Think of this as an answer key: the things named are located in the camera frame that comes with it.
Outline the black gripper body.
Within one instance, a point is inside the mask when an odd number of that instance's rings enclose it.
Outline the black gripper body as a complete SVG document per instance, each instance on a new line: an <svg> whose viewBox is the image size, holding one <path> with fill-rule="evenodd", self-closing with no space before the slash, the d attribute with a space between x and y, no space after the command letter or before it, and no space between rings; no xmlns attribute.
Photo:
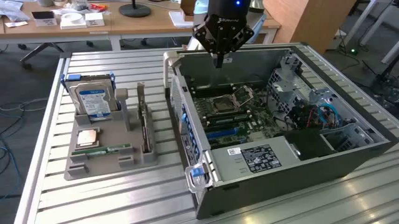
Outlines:
<svg viewBox="0 0 399 224"><path fill-rule="evenodd" d="M229 26L241 29L246 25L248 0L210 0L205 24L216 40L216 52L218 54L218 30Z"/></svg>

